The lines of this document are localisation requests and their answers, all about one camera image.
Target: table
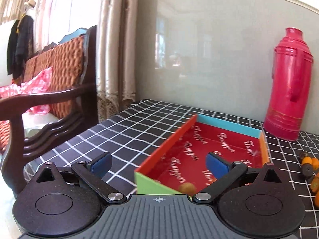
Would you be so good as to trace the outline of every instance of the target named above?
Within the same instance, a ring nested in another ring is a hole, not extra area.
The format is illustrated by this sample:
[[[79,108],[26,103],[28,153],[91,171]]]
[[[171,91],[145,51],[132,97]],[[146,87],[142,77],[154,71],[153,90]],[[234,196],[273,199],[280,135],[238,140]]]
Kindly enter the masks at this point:
[[[75,161],[88,162],[102,152],[109,151],[113,156],[113,165],[103,180],[129,196],[136,192],[135,168],[198,113],[264,131],[260,121],[156,100],[141,100],[29,163],[25,167],[26,179],[29,180],[44,162],[53,161],[56,166],[69,166]],[[300,177],[300,164],[296,156],[299,150],[304,150],[310,152],[311,157],[319,158],[319,135],[301,132],[298,140],[291,142],[264,132],[271,161],[284,171],[305,204],[306,216],[299,231],[300,236],[319,239],[319,210],[313,205],[314,195],[310,193],[309,184]]]

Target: orange woven cushion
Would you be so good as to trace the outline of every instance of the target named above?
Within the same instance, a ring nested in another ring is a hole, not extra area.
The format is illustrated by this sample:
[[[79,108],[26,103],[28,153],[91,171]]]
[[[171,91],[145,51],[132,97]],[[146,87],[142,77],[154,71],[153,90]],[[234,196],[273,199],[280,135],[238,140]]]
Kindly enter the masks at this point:
[[[36,58],[33,57],[26,62],[23,82],[29,82],[33,78],[33,73],[36,66]]]
[[[49,91],[61,91],[78,84],[83,70],[83,40],[84,36],[77,37],[51,50],[53,73]],[[64,118],[74,105],[75,100],[51,104],[51,113]]]
[[[42,70],[47,69],[52,65],[53,62],[53,50],[48,50],[38,55],[36,60],[36,66],[34,68],[33,77],[37,76]]]
[[[8,145],[10,137],[10,122],[9,121],[0,121],[0,144],[2,150]]]

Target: wooden sofa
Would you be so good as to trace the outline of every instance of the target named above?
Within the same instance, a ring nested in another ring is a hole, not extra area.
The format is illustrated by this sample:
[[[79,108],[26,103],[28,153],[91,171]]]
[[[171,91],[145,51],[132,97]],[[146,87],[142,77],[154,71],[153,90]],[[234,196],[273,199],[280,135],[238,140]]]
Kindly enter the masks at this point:
[[[52,67],[49,92],[0,99],[0,141],[4,181],[18,195],[27,182],[23,168],[47,151],[98,123],[95,85],[96,26],[65,36],[62,44],[50,44],[26,62],[23,81]],[[60,120],[49,123],[35,136],[25,139],[22,114],[36,105],[50,104]]]

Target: small ball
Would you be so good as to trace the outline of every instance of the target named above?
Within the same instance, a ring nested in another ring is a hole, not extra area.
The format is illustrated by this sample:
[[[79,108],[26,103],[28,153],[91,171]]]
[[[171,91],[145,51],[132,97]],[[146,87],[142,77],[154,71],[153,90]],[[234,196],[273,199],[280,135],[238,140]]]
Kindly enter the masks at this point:
[[[183,194],[193,196],[196,193],[196,187],[194,184],[192,184],[190,182],[186,182],[178,187],[178,191],[183,193]]]

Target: crosshair marking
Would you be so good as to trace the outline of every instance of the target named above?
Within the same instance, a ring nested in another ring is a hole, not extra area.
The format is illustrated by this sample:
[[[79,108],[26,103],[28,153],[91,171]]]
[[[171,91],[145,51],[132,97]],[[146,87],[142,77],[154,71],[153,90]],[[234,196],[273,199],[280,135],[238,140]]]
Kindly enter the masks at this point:
[[[161,197],[157,197],[157,198],[154,199],[154,200],[156,200],[157,202],[162,202],[162,201],[165,200],[165,199],[163,199],[163,198],[161,198]]]

